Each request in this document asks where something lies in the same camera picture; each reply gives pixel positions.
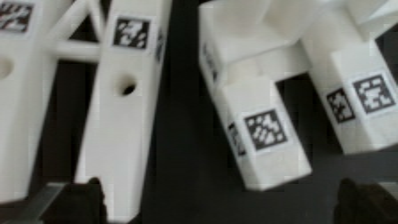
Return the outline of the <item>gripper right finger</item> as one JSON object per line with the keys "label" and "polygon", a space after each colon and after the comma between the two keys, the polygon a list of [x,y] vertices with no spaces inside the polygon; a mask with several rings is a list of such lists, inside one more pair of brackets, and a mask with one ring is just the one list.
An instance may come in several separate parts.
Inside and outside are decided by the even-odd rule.
{"label": "gripper right finger", "polygon": [[341,180],[334,224],[398,224],[398,182]]}

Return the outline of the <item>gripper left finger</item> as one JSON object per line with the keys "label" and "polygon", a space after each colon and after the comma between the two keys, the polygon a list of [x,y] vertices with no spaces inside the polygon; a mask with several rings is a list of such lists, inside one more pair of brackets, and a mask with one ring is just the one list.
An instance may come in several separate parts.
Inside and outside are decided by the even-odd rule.
{"label": "gripper left finger", "polygon": [[90,178],[85,183],[73,183],[42,215],[44,224],[106,224],[106,205],[101,181]]}

